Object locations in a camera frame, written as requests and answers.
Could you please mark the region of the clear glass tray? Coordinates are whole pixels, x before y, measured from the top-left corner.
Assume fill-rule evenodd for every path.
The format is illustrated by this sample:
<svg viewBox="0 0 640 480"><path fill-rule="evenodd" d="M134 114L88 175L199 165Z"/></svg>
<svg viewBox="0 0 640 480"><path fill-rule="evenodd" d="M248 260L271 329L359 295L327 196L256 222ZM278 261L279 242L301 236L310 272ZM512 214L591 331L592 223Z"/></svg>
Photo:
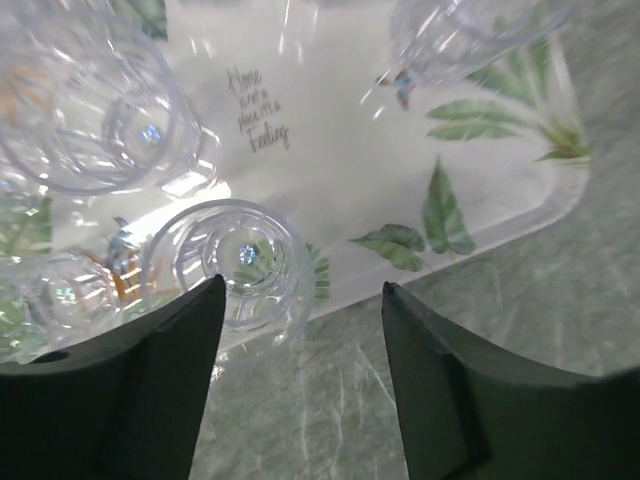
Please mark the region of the clear glass tray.
<svg viewBox="0 0 640 480"><path fill-rule="evenodd" d="M158 188L183 196L214 175L202 131L164 56L107 9L1 5L1 160L8 174L81 197Z"/></svg>

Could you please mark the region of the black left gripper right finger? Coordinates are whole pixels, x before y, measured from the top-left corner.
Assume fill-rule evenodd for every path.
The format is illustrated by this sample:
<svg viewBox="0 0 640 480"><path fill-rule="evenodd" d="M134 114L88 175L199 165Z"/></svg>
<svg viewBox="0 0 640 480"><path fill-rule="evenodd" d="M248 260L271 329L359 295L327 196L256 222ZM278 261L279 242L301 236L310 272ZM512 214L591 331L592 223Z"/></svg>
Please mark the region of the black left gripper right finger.
<svg viewBox="0 0 640 480"><path fill-rule="evenodd" d="M522 357L395 283L382 323L413 479L635 479L639 371L603 376Z"/></svg>

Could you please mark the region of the clear faceted glass bottom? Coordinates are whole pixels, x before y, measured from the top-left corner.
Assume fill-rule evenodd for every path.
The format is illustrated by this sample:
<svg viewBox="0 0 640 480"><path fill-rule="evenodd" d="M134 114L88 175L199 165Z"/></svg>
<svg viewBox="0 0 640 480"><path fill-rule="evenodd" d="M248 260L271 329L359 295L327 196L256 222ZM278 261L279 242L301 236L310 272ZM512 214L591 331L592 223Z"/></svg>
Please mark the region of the clear faceted glass bottom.
<svg viewBox="0 0 640 480"><path fill-rule="evenodd" d="M122 324L106 268L81 255L1 257L1 360L28 363Z"/></svg>

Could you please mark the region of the white tropical leaf tray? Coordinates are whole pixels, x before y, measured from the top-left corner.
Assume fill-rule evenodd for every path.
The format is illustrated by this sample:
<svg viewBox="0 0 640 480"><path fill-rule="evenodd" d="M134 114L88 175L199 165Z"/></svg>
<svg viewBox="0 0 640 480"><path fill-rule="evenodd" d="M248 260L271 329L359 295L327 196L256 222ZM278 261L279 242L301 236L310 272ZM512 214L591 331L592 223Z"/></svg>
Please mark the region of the white tropical leaf tray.
<svg viewBox="0 0 640 480"><path fill-rule="evenodd" d="M8 174L1 160L1 257L69 253L106 268L119 326L173 301L145 309L142 250L198 203L255 203L305 242L308 321L546 226L587 182L561 26L460 80L415 86L404 108L375 84L399 70L398 1L55 2L110 10L154 42L214 171L179 197L81 197Z"/></svg>

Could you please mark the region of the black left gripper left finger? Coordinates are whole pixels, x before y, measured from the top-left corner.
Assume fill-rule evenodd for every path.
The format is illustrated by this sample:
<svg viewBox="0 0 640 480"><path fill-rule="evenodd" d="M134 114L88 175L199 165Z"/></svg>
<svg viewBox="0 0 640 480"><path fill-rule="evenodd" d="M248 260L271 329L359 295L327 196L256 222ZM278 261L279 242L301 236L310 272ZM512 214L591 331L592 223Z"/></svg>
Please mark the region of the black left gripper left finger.
<svg viewBox="0 0 640 480"><path fill-rule="evenodd" d="M215 276L107 333L3 364L2 477L187 478L225 306Z"/></svg>

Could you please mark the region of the clear glass under left arm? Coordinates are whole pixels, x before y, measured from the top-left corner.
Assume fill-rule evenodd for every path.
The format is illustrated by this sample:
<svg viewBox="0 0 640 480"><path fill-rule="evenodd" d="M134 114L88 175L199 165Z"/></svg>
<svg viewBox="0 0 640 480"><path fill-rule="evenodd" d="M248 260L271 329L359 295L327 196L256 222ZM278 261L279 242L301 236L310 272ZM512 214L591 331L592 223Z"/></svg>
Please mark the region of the clear glass under left arm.
<svg viewBox="0 0 640 480"><path fill-rule="evenodd" d="M168 220L143 247L139 298L152 310L217 275L227 299L220 348L230 356L280 349L309 318L315 272L305 242L243 200L205 201Z"/></svg>

